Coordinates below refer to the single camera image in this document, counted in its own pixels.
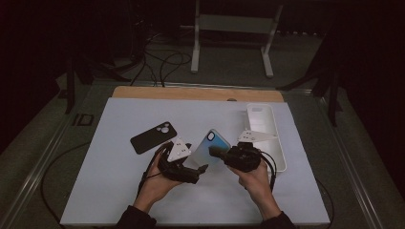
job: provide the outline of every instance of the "cable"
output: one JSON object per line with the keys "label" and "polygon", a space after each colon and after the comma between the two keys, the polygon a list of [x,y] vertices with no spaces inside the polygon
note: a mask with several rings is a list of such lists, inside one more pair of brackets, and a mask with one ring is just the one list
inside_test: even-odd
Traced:
{"label": "cable", "polygon": [[268,159],[267,159],[265,156],[260,155],[260,157],[266,162],[266,164],[268,165],[268,167],[270,167],[270,171],[271,171],[270,190],[273,191],[274,183],[276,182],[276,173],[277,173],[277,170],[274,171],[273,166],[271,165],[270,161],[268,161]]}
{"label": "cable", "polygon": [[143,57],[142,57],[143,65],[142,65],[142,67],[140,68],[140,70],[138,71],[138,73],[137,73],[137,74],[134,76],[134,78],[131,80],[131,83],[129,84],[129,86],[133,86],[133,85],[134,85],[135,80],[137,80],[137,78],[140,76],[140,74],[142,73],[143,69],[145,68],[145,65],[146,65],[146,59],[145,59],[145,58],[146,58],[145,55],[143,55]]}
{"label": "cable", "polygon": [[157,39],[156,39],[157,37],[163,36],[163,35],[164,35],[164,33],[161,33],[161,32],[155,34],[155,35],[152,37],[151,42],[153,41],[154,43],[157,43],[157,44],[167,44],[167,43],[169,43],[170,41],[176,40],[176,38],[173,38],[173,37],[163,37],[163,39],[161,39],[161,40],[157,40]]}
{"label": "cable", "polygon": [[40,183],[40,193],[41,193],[42,200],[44,201],[45,206],[47,207],[48,211],[51,213],[51,215],[53,216],[53,218],[56,220],[57,224],[58,224],[61,228],[63,228],[63,229],[65,229],[66,227],[63,226],[63,225],[61,225],[61,224],[59,224],[59,222],[60,222],[59,217],[56,215],[56,213],[54,212],[54,210],[53,210],[53,209],[51,208],[51,206],[49,205],[48,201],[45,199],[44,180],[45,180],[45,177],[46,177],[48,171],[50,170],[50,168],[52,167],[52,165],[53,165],[57,160],[59,160],[61,157],[65,156],[66,154],[68,154],[68,153],[70,153],[70,152],[72,152],[72,151],[74,151],[74,150],[77,150],[77,149],[79,149],[80,147],[86,146],[86,145],[88,145],[88,144],[90,144],[90,142],[86,142],[86,143],[80,144],[80,145],[78,145],[78,146],[75,146],[75,147],[73,147],[72,149],[63,152],[62,154],[60,154],[59,156],[57,156],[56,158],[54,158],[54,159],[51,161],[51,163],[48,165],[48,168],[45,170],[44,176],[43,176],[42,179],[41,179],[41,183]]}
{"label": "cable", "polygon": [[150,65],[148,65],[148,64],[146,64],[146,67],[148,67],[149,71],[151,72],[151,79],[153,81],[153,86],[157,87],[158,86],[158,80],[157,80],[157,78],[155,76],[155,73],[153,72],[152,67]]}
{"label": "cable", "polygon": [[268,154],[268,153],[266,153],[266,152],[263,152],[263,151],[262,151],[262,154],[265,154],[265,155],[267,155],[268,157],[271,158],[271,160],[273,161],[273,164],[274,164],[274,170],[275,170],[276,173],[277,173],[277,164],[276,164],[276,161],[274,160],[273,156],[271,156],[270,154]]}
{"label": "cable", "polygon": [[[164,82],[165,82],[166,78],[167,78],[171,73],[173,73],[175,70],[177,70],[181,65],[185,65],[185,64],[190,63],[190,62],[191,62],[191,59],[192,59],[192,58],[191,58],[191,55],[186,54],[186,53],[182,53],[182,52],[178,52],[178,51],[174,51],[174,50],[152,50],[152,51],[155,51],[155,52],[174,52],[174,53],[172,53],[172,54],[169,54],[166,58],[161,59],[160,57],[155,56],[155,55],[151,54],[151,53],[148,52],[148,51],[145,51],[146,54],[148,54],[148,55],[150,55],[151,57],[154,57],[154,58],[156,58],[156,59],[158,59],[158,60],[160,60],[160,61],[162,62],[161,65],[160,65],[160,74],[159,74],[159,77],[160,77],[160,84],[161,84],[162,87],[165,87]],[[168,61],[170,58],[172,58],[173,56],[176,56],[176,55],[179,55],[179,56],[181,57],[180,63],[175,63],[175,62]],[[173,69],[172,71],[170,71],[169,73],[167,73],[165,76],[163,76],[163,73],[162,73],[162,72],[163,72],[163,66],[164,66],[165,64],[175,65],[176,68]]]}
{"label": "cable", "polygon": [[315,180],[316,180],[316,182],[318,182],[318,183],[322,186],[322,188],[325,190],[325,192],[327,193],[327,196],[328,196],[328,198],[329,198],[329,200],[330,200],[331,219],[330,219],[330,224],[329,224],[328,227],[326,228],[326,229],[329,229],[329,228],[331,227],[333,221],[334,221],[334,204],[333,204],[333,200],[332,200],[332,198],[331,198],[330,193],[328,192],[328,189],[325,187],[325,185],[324,185],[318,178],[315,178]]}
{"label": "cable", "polygon": [[143,172],[142,178],[140,179],[139,186],[138,186],[137,197],[139,196],[139,192],[142,189],[142,186],[143,186],[143,183],[145,182],[145,180],[147,178],[159,175],[159,174],[156,174],[156,175],[152,175],[152,176],[147,177],[148,172],[149,172],[150,168],[152,167],[152,164],[155,161],[156,156],[158,156],[158,154],[160,154],[160,152],[167,150],[167,146],[168,146],[168,143],[160,145],[160,147],[155,151],[155,154],[152,156],[152,159],[149,162],[148,167],[146,168],[145,172]]}

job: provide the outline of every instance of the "dark background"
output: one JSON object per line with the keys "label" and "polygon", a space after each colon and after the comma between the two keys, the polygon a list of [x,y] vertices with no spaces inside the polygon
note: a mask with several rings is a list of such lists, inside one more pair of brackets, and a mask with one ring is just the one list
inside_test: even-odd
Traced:
{"label": "dark background", "polygon": [[[255,1],[202,1],[202,11],[267,16],[274,4]],[[78,52],[114,64],[129,57],[136,26],[173,36],[180,25],[194,24],[189,0],[22,1],[0,3],[1,130],[0,152],[10,144],[59,89],[55,79],[66,72],[66,59]],[[278,31],[323,36],[310,69],[338,66],[340,86],[405,197],[404,28],[402,5],[390,1],[288,1]]]}

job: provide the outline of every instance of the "smartphone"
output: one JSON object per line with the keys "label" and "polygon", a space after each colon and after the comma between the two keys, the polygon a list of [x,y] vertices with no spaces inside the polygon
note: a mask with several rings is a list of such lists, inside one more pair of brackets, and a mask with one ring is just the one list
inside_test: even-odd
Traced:
{"label": "smartphone", "polygon": [[168,121],[131,138],[131,144],[139,155],[161,145],[177,135],[175,128]]}
{"label": "smartphone", "polygon": [[215,129],[211,129],[205,135],[196,151],[191,154],[191,159],[193,159],[199,166],[205,164],[213,165],[220,159],[209,154],[210,148],[215,148],[217,153],[226,153],[230,150],[230,144]]}

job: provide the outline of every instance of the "hand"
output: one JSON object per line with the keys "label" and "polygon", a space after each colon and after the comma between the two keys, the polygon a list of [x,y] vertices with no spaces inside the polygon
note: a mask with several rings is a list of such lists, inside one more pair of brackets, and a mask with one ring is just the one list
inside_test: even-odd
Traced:
{"label": "hand", "polygon": [[247,189],[253,202],[259,207],[263,220],[278,217],[281,214],[281,210],[271,193],[267,165],[263,160],[256,170],[248,173],[229,166],[228,168],[239,176],[239,183]]}
{"label": "hand", "polygon": [[149,213],[152,205],[161,200],[172,188],[181,184],[179,181],[174,181],[164,177],[158,168],[158,163],[161,157],[161,152],[158,152],[143,186],[139,192],[137,199],[135,199],[134,207],[140,209],[145,213]]}

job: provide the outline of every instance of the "blue phone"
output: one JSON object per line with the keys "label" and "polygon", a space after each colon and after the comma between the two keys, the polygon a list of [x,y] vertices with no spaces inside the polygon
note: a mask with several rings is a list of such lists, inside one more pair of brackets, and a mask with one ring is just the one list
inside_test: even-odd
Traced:
{"label": "blue phone", "polygon": [[215,149],[217,153],[228,152],[230,144],[214,129],[209,130],[204,139],[197,147],[196,151],[191,154],[191,158],[199,165],[213,165],[220,159],[209,154],[209,149]]}

